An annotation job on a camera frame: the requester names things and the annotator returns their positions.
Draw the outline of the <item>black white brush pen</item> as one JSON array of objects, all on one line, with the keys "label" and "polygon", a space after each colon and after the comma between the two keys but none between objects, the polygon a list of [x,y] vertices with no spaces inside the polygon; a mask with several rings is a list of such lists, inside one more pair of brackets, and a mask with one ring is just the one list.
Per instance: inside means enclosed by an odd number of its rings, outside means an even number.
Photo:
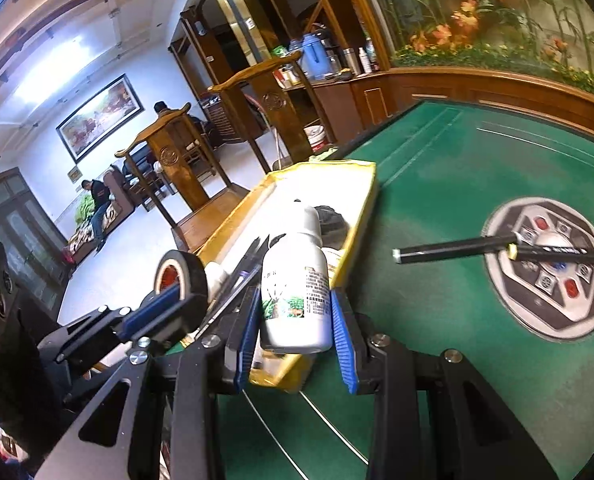
[{"label": "black white brush pen", "polygon": [[453,242],[393,248],[397,264],[442,261],[503,252],[511,261],[594,264],[594,248],[529,245],[514,233],[480,236]]}]

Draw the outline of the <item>seated person on sofa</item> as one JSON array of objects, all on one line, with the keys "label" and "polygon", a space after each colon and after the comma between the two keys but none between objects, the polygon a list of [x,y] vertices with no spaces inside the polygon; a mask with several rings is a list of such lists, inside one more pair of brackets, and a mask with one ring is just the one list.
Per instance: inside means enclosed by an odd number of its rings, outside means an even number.
[{"label": "seated person on sofa", "polygon": [[106,210],[111,204],[111,192],[108,186],[99,180],[83,180],[82,188],[91,194],[94,210],[91,217],[91,227],[94,240],[96,241],[96,252],[100,252],[105,245],[106,236],[103,229],[103,221]]}]

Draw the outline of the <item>near carved wooden chair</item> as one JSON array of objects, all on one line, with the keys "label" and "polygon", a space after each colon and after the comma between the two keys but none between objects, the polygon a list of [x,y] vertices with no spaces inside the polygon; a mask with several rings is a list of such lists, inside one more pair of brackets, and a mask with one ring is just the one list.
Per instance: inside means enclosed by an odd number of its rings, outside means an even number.
[{"label": "near carved wooden chair", "polygon": [[[185,104],[177,110],[160,113],[152,125],[142,130],[129,146],[118,151],[116,156],[123,158],[137,179],[144,182],[145,178],[137,169],[131,151],[142,143],[148,145],[163,168],[163,174],[190,207],[191,213],[176,222],[169,211],[163,207],[155,192],[147,190],[146,193],[169,223],[175,245],[186,252],[198,252],[231,212],[239,206],[248,191],[229,178],[219,160],[216,159],[215,153],[191,122],[190,108],[190,104]],[[190,164],[186,162],[185,148],[173,136],[173,133],[178,130],[183,130],[192,137],[192,140],[198,144],[199,154],[208,160],[209,169],[221,178],[224,189],[215,196],[210,197],[207,194]]]}]

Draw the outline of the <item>small white eraser block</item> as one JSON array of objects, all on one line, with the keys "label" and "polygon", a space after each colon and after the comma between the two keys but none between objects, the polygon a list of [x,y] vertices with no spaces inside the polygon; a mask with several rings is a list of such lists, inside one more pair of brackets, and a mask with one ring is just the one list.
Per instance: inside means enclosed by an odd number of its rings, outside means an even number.
[{"label": "small white eraser block", "polygon": [[208,301],[216,299],[218,292],[225,284],[230,274],[224,270],[224,267],[216,261],[210,261],[205,266],[206,281],[208,286]]}]

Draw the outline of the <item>black electrical tape roll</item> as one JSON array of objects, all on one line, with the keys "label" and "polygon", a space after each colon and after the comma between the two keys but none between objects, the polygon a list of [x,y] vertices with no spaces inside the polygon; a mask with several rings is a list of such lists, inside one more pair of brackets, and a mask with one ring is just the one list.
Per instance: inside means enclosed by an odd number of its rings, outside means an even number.
[{"label": "black electrical tape roll", "polygon": [[169,250],[155,274],[155,300],[190,301],[201,313],[208,310],[208,283],[201,259],[191,252]]}]

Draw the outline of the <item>round mahjong table control panel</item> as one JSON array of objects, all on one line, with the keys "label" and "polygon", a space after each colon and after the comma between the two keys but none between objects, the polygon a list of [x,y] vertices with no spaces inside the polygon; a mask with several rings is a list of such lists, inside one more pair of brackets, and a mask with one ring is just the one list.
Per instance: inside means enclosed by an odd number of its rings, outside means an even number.
[{"label": "round mahjong table control panel", "polygon": [[576,256],[553,261],[537,248],[589,249],[594,226],[579,211],[545,197],[510,200],[491,214],[485,236],[513,235],[515,244],[485,256],[502,302],[518,323],[553,341],[582,339],[594,332],[594,262]]}]

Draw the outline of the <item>flower mural wall panel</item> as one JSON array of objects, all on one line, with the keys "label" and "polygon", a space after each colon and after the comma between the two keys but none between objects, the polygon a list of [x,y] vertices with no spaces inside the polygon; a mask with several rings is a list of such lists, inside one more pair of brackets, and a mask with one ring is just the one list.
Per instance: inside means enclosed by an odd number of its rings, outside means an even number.
[{"label": "flower mural wall panel", "polygon": [[594,94],[594,12],[586,0],[372,0],[397,67],[463,66]]}]

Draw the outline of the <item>black round plastic holder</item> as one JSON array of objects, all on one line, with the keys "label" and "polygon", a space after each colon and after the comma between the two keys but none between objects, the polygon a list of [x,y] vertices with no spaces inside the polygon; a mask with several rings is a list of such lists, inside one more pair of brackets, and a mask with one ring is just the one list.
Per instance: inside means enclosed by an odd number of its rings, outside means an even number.
[{"label": "black round plastic holder", "polygon": [[315,206],[314,209],[319,217],[322,246],[340,250],[349,232],[348,223],[330,206]]}]

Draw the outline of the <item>carved wooden chair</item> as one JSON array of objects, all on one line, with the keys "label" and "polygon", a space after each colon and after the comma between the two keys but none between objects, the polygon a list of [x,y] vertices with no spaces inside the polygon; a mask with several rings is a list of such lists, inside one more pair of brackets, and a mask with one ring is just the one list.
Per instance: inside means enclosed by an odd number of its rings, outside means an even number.
[{"label": "carved wooden chair", "polygon": [[[198,252],[231,212],[239,206],[248,191],[229,178],[219,160],[216,159],[215,153],[191,122],[190,108],[190,104],[185,104],[177,110],[160,113],[152,125],[142,130],[129,146],[118,151],[116,156],[123,158],[137,179],[144,182],[145,178],[137,169],[131,151],[142,143],[148,145],[163,168],[163,174],[190,207],[191,213],[176,222],[169,211],[163,207],[155,192],[147,190],[146,193],[169,223],[175,245],[186,252]],[[192,140],[198,144],[199,154],[208,160],[209,169],[221,178],[224,189],[215,196],[210,197],[207,194],[190,164],[186,162],[185,148],[173,136],[173,133],[178,130],[183,130],[192,137]]]},{"label": "carved wooden chair", "polygon": [[245,70],[240,70],[221,84],[214,84],[208,88],[209,92],[216,93],[220,97],[235,131],[249,144],[266,174],[272,171],[271,166],[249,132],[241,112],[231,99],[232,91],[238,89],[245,82],[253,87],[257,97],[261,99],[261,108],[269,119],[270,125],[275,128],[276,133],[282,139],[292,162],[306,162],[313,155],[313,149],[295,107],[291,104],[291,99],[274,77],[274,72],[283,66],[291,66],[297,73],[324,128],[327,143],[335,144],[337,142],[326,111],[315,94],[311,82],[299,65],[302,56],[300,51],[293,51],[283,58],[269,58],[269,60],[249,66]]}]

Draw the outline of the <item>white plastic medicine bottle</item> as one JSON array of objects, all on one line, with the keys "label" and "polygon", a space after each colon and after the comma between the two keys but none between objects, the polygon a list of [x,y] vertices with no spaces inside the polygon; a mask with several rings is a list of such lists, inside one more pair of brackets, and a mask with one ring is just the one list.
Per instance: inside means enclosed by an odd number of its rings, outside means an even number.
[{"label": "white plastic medicine bottle", "polygon": [[316,354],[333,346],[329,268],[314,208],[292,202],[283,210],[283,237],[265,254],[261,274],[262,349]]}]

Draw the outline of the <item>far carved wooden chair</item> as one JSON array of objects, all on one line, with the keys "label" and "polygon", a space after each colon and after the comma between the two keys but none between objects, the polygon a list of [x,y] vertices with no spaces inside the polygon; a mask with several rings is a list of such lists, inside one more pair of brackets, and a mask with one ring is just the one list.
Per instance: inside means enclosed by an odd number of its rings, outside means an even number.
[{"label": "far carved wooden chair", "polygon": [[293,51],[283,58],[269,58],[269,60],[249,66],[245,70],[240,70],[221,84],[214,84],[208,88],[209,92],[216,93],[220,97],[235,131],[249,144],[266,174],[272,171],[271,166],[249,132],[241,112],[231,99],[232,91],[238,89],[245,82],[253,87],[257,97],[261,99],[261,108],[269,119],[270,125],[275,128],[276,133],[282,139],[292,162],[306,162],[313,155],[313,149],[295,107],[291,104],[291,99],[274,77],[274,72],[283,66],[291,66],[297,73],[324,128],[327,143],[335,144],[337,142],[326,111],[315,94],[311,82],[299,65],[302,56],[300,51]]}]

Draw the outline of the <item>dark wooden display cabinet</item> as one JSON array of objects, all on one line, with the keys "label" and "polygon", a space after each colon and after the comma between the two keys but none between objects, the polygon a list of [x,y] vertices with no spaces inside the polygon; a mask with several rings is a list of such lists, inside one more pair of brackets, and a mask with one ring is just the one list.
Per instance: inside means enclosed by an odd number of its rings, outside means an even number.
[{"label": "dark wooden display cabinet", "polygon": [[244,139],[232,124],[230,110],[218,93],[209,90],[248,66],[230,26],[211,28],[201,7],[189,6],[179,15],[168,50],[197,99],[192,113],[203,114],[216,127],[223,143],[242,143]]}]

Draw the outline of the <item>blue thermos jug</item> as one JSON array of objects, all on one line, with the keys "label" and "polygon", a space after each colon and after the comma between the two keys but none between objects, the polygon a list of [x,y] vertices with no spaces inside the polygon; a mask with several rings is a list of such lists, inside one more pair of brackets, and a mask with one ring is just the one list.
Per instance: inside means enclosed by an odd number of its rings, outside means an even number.
[{"label": "blue thermos jug", "polygon": [[306,62],[306,72],[312,80],[323,80],[327,74],[333,73],[329,56],[322,41],[314,34],[303,36],[301,44],[303,60]]}]

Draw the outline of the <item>black marker purple band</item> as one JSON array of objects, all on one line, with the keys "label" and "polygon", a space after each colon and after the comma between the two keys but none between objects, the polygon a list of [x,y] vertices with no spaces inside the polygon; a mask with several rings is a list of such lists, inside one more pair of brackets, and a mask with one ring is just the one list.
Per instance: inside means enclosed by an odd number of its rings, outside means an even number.
[{"label": "black marker purple band", "polygon": [[269,239],[256,238],[245,252],[244,257],[239,260],[233,273],[217,292],[215,300],[210,304],[208,313],[203,322],[199,325],[195,337],[199,338],[209,326],[216,322],[217,318],[236,299],[237,295],[255,278],[261,269],[262,260],[269,248]]}]

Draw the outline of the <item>framed landscape painting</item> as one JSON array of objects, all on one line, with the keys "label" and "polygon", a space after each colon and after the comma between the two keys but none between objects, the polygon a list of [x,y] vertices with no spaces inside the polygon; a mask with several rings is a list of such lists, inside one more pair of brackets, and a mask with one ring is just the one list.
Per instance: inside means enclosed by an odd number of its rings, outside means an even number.
[{"label": "framed landscape painting", "polygon": [[143,110],[130,79],[123,74],[79,106],[56,131],[72,160],[80,162]]}]

